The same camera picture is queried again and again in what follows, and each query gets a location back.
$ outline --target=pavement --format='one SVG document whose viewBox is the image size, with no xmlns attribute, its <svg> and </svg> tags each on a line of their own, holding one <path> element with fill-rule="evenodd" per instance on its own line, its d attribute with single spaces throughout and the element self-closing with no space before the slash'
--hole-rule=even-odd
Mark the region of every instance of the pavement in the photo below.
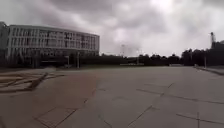
<svg viewBox="0 0 224 128">
<path fill-rule="evenodd" d="M 54 71 L 0 94 L 2 128 L 223 128 L 224 79 L 191 67 Z"/>
</svg>

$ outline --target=paved plaza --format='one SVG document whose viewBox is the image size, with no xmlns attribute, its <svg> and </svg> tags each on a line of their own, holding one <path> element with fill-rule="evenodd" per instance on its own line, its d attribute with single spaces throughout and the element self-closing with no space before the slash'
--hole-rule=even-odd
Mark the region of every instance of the paved plaza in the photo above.
<svg viewBox="0 0 224 128">
<path fill-rule="evenodd" d="M 63 76 L 0 94 L 0 128 L 224 128 L 223 76 L 191 67 L 49 73 Z"/>
</svg>

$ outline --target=curb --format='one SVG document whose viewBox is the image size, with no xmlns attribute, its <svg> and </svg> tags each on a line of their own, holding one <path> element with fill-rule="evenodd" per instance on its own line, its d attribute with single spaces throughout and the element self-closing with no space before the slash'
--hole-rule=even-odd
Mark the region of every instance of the curb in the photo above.
<svg viewBox="0 0 224 128">
<path fill-rule="evenodd" d="M 221 72 L 218 72 L 218 71 L 214 71 L 214 70 L 210 70 L 210 69 L 206 69 L 206 68 L 199 68 L 199 67 L 194 67 L 194 68 L 199 69 L 199 70 L 203 70 L 203 71 L 207 71 L 207 72 L 211 72 L 211 73 L 214 73 L 216 75 L 224 76 L 224 73 L 221 73 Z"/>
</svg>

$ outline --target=pole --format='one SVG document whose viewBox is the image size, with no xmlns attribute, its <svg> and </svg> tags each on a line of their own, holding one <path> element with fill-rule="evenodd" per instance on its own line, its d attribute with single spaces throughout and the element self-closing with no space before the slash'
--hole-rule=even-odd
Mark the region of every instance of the pole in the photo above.
<svg viewBox="0 0 224 128">
<path fill-rule="evenodd" d="M 70 65 L 70 62 L 69 62 L 69 56 L 68 56 L 68 66 Z"/>
<path fill-rule="evenodd" d="M 77 68 L 79 68 L 79 52 L 77 53 Z"/>
<path fill-rule="evenodd" d="M 207 67 L 206 56 L 204 57 L 204 64 L 205 64 L 205 68 L 206 68 Z"/>
</svg>

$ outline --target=sky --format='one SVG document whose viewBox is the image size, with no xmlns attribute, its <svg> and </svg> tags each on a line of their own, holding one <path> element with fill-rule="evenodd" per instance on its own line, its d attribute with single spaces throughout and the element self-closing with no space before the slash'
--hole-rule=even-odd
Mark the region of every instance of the sky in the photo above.
<svg viewBox="0 0 224 128">
<path fill-rule="evenodd" d="M 223 0 L 0 0 L 6 24 L 100 35 L 100 53 L 181 55 L 224 40 Z"/>
</svg>

